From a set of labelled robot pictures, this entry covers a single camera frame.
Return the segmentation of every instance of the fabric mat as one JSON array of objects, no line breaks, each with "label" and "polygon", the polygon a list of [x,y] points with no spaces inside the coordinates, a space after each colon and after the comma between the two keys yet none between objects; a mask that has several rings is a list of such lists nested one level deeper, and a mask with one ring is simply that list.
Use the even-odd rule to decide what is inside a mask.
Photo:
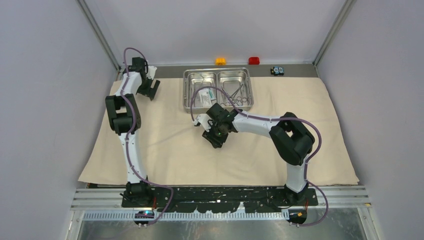
[{"label": "fabric mat", "polygon": [[[310,121],[322,135],[322,147],[309,162],[307,178],[316,185],[356,185],[358,178],[343,141],[339,120],[319,78],[251,77],[254,105],[250,114],[282,116],[292,112]],[[148,179],[166,185],[282,186],[286,163],[270,138],[230,133],[222,148],[213,148],[194,127],[182,106],[183,80],[160,79],[155,99],[135,96],[141,115],[139,150]],[[121,81],[114,82],[114,94]],[[315,131],[309,131],[318,140]],[[91,157],[79,181],[124,185],[124,151],[105,112]]]}]

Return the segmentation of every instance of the wire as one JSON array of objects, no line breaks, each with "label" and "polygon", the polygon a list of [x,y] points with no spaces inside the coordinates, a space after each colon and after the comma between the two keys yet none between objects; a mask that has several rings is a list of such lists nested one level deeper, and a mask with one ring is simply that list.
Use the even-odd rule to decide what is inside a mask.
[{"label": "wire", "polygon": [[128,106],[129,106],[129,108],[131,109],[131,113],[132,113],[132,126],[131,126],[131,129],[126,133],[126,136],[125,136],[125,150],[126,150],[126,159],[127,159],[127,161],[128,161],[128,164],[129,164],[129,167],[131,168],[131,170],[132,170],[132,172],[141,180],[141,181],[143,181],[143,182],[145,182],[145,183],[147,183],[147,184],[150,184],[150,185],[153,185],[153,186],[156,186],[156,187],[159,187],[159,188],[165,188],[165,189],[169,189],[170,191],[171,191],[171,194],[170,194],[170,197],[169,197],[169,200],[168,200],[168,202],[166,203],[166,205],[165,205],[165,207],[163,208],[163,210],[162,210],[162,212],[160,212],[160,214],[159,214],[159,216],[157,216],[153,221],[150,221],[147,225],[148,226],[150,226],[150,225],[152,225],[152,224],[155,224],[155,223],[157,223],[158,222],[158,220],[162,217],[162,215],[166,212],[166,210],[168,209],[168,207],[169,207],[169,205],[170,205],[170,203],[171,203],[171,200],[172,200],[172,198],[173,198],[173,196],[174,196],[174,189],[172,188],[172,187],[169,187],[169,186],[166,186],[166,185],[161,185],[161,184],[157,184],[157,183],[154,183],[154,182],[151,182],[151,181],[149,181],[149,180],[147,180],[147,179],[144,179],[142,176],[140,176],[140,174],[134,169],[134,165],[133,165],[133,163],[131,162],[131,159],[130,159],[130,153],[129,153],[129,144],[128,144],[128,140],[129,140],[129,138],[128,138],[128,136],[131,134],[131,132],[134,130],[134,128],[136,127],[136,112],[134,111],[134,107],[133,107],[133,105],[131,104],[131,102],[128,100],[128,98],[126,98],[125,97],[125,95],[124,95],[124,89],[125,89],[125,86],[127,85],[127,83],[128,83],[128,80],[130,79],[130,72],[128,71],[128,64],[127,64],[127,58],[126,58],[126,53],[127,53],[127,50],[134,50],[134,51],[136,51],[136,52],[138,52],[140,55],[142,55],[143,56],[143,58],[144,59],[146,59],[145,58],[145,56],[143,55],[143,53],[141,52],[141,51],[139,51],[139,50],[137,50],[137,49],[135,49],[135,48],[133,48],[133,47],[127,47],[127,48],[125,48],[125,50],[123,51],[123,63],[125,64],[125,70],[126,70],[126,79],[125,79],[125,82],[123,83],[123,85],[122,85],[122,89],[121,89],[121,91],[120,91],[120,95],[121,95],[121,97],[123,98],[123,100],[128,104]]},{"label": "wire", "polygon": [[303,172],[303,178],[305,179],[305,181],[307,183],[309,183],[310,185],[312,185],[314,188],[316,188],[318,191],[321,192],[322,196],[324,197],[325,200],[325,212],[324,215],[321,217],[321,219],[319,219],[316,222],[312,222],[312,223],[306,223],[306,224],[299,224],[299,226],[301,227],[307,227],[307,226],[313,226],[316,224],[321,223],[327,216],[328,212],[329,212],[329,202],[327,200],[326,195],[324,194],[324,192],[321,190],[321,188],[319,188],[317,185],[313,184],[312,182],[310,182],[307,179],[307,171],[308,171],[308,162],[312,159],[312,157],[314,157],[318,151],[321,149],[321,145],[322,145],[322,136],[320,131],[318,130],[318,128],[313,125],[311,122],[301,119],[301,118],[297,118],[297,117],[279,117],[279,118],[265,118],[265,117],[260,117],[260,116],[255,116],[255,115],[247,115],[246,113],[240,111],[240,109],[238,109],[234,102],[231,100],[230,96],[228,96],[228,94],[223,91],[222,89],[220,89],[219,87],[216,86],[202,86],[199,87],[197,90],[194,91],[193,96],[191,97],[191,101],[190,101],[190,114],[191,114],[191,120],[194,121],[195,117],[193,116],[193,103],[194,103],[194,99],[196,97],[196,95],[198,94],[198,92],[202,89],[215,89],[217,91],[220,91],[229,101],[229,103],[231,104],[231,106],[235,109],[235,111],[239,114],[241,114],[242,116],[245,116],[247,118],[252,118],[252,119],[257,119],[257,120],[262,120],[262,121],[271,121],[271,122],[279,122],[279,121],[298,121],[298,122],[302,122],[308,126],[310,126],[315,132],[316,135],[318,136],[318,146],[316,147],[315,151],[313,151],[313,153],[305,160],[305,167],[304,167],[304,172]]},{"label": "wire", "polygon": [[151,210],[155,210],[156,208],[156,197],[153,198],[153,205],[151,206]]},{"label": "wire", "polygon": [[290,205],[290,206],[288,206],[288,207],[277,207],[277,208],[279,208],[279,209],[289,209],[289,208],[291,208],[291,207],[293,207],[294,205]]}]

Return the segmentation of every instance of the white robotic arm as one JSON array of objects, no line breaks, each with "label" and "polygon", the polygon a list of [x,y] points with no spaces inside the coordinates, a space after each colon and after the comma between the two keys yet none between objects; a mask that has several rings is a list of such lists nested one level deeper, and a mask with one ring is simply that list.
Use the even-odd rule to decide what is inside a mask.
[{"label": "white robotic arm", "polygon": [[[105,100],[110,127],[118,134],[123,148],[127,169],[127,182],[131,184],[140,182],[140,179],[137,175],[135,175],[131,168],[133,168],[143,179],[147,178],[146,168],[143,165],[142,155],[138,147],[138,129],[141,127],[141,117],[134,95],[140,93],[152,100],[155,97],[156,91],[160,84],[160,81],[157,80],[154,86],[151,87],[157,68],[154,66],[145,67],[145,65],[147,65],[145,62],[146,61],[143,58],[134,57],[132,59],[132,65],[129,68],[130,72],[123,74],[124,80],[122,81],[115,95],[107,96]],[[133,125],[133,114],[131,107],[124,101],[122,95],[124,95],[131,102],[136,115],[135,128],[130,134],[128,134],[128,136],[127,132]]]},{"label": "white robotic arm", "polygon": [[[266,119],[278,119],[280,116],[258,116]],[[283,117],[296,117],[286,113]],[[280,156],[287,162],[286,187],[295,194],[301,193],[307,186],[304,178],[305,161],[312,150],[315,139],[300,122],[264,121],[238,114],[233,110],[228,112],[219,104],[213,105],[206,114],[200,114],[194,120],[195,126],[205,129],[203,137],[214,148],[222,147],[228,133],[253,133],[272,139]]]}]

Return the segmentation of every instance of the stainless steel tray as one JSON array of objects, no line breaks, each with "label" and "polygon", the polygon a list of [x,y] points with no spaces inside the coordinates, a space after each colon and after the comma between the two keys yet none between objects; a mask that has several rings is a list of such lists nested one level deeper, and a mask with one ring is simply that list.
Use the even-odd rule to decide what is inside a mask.
[{"label": "stainless steel tray", "polygon": [[[190,69],[184,72],[182,80],[182,105],[187,113],[190,112],[190,101],[193,93],[205,86],[223,88],[228,95],[232,95],[232,100],[239,109],[248,111],[254,104],[252,83],[247,68]],[[223,94],[214,89],[212,92],[216,96],[216,100],[212,101],[213,104],[218,103],[229,111],[233,108]],[[206,113],[208,109],[209,107],[201,105],[200,96],[197,95],[193,103],[193,113]]]}]

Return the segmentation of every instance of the gray wall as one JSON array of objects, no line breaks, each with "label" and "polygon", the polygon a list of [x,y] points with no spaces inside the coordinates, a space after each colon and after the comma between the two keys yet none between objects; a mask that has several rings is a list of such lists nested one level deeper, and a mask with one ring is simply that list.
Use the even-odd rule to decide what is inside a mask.
[{"label": "gray wall", "polygon": [[76,1],[0,2],[0,239],[63,239],[115,70]]},{"label": "gray wall", "polygon": [[318,67],[390,240],[424,234],[423,57],[424,1],[357,1]]},{"label": "gray wall", "polygon": [[[86,0],[114,54],[150,64],[312,62],[344,0]],[[129,52],[129,57],[137,56]]]}]

